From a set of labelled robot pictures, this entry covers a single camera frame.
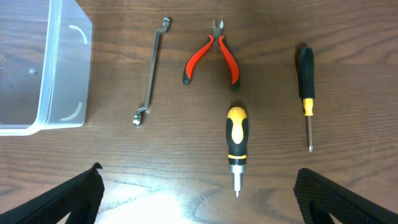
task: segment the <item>ratchet screwdriver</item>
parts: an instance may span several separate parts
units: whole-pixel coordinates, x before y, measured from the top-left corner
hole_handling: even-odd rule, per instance
[[[236,198],[242,190],[243,173],[246,170],[248,138],[249,128],[246,112],[240,107],[231,108],[226,119],[226,142],[229,148],[229,171],[233,174]]]
[[[298,86],[300,90],[300,98],[303,101],[304,115],[308,122],[308,150],[313,151],[312,146],[312,124],[311,117],[313,116],[313,99],[315,98],[314,86],[314,59],[313,51],[309,46],[304,46],[298,52],[296,61],[298,73]]]

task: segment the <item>clear plastic container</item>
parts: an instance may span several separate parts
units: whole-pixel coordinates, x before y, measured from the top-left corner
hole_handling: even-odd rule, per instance
[[[74,0],[2,0],[0,136],[74,128],[86,116],[93,25]]]

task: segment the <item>diagonal cutting pliers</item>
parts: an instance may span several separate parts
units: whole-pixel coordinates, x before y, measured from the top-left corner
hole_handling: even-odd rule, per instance
[[[204,46],[198,50],[189,59],[187,65],[185,66],[182,82],[186,85],[191,83],[193,69],[199,62],[199,60],[205,56],[205,54],[211,49],[213,44],[219,45],[221,53],[223,54],[229,69],[231,70],[231,89],[237,90],[239,88],[239,68],[235,61],[235,58],[231,51],[229,50],[228,44],[226,42],[226,37],[223,35],[224,21],[220,22],[220,26],[216,26],[216,21],[213,20],[213,34],[209,34]]]

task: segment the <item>box end wrench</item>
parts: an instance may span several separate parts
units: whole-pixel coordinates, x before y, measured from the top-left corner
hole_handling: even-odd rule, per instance
[[[149,106],[160,35],[165,34],[168,31],[170,21],[171,21],[171,18],[169,18],[169,17],[163,18],[163,28],[157,30],[155,33],[155,44],[154,44],[154,50],[152,53],[152,60],[150,61],[150,72],[149,72],[149,78],[148,78],[148,87],[147,87],[147,93],[146,93],[146,97],[145,97],[145,103],[144,103],[144,106],[142,106],[141,108],[139,108],[137,110],[137,113],[134,115],[134,121],[132,122],[137,128],[141,125],[141,113],[144,112],[145,110],[147,110],[148,106]]]

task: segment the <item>small black screwdriver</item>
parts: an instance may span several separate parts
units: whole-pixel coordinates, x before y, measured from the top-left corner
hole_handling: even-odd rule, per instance
[[[236,198],[242,190],[243,173],[246,170],[246,145],[249,139],[248,117],[240,107],[231,108],[226,119],[229,171],[233,174]]]
[[[313,116],[313,99],[315,98],[314,85],[314,59],[313,51],[309,46],[303,46],[299,52],[296,61],[298,73],[298,88],[300,90],[300,98],[303,100],[305,116],[308,122],[308,150],[313,151],[312,145],[312,124],[311,117]]]

